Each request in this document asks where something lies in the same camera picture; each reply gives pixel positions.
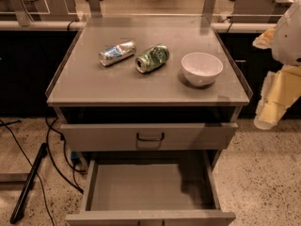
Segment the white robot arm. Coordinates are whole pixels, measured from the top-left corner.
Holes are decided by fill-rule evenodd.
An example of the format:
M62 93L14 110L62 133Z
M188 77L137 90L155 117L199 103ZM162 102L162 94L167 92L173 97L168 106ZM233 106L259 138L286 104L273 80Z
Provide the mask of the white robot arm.
M295 0L277 25L258 36L253 46L270 48L273 59L283 65L264 78L256 109L254 125L269 130L301 97L301 0Z

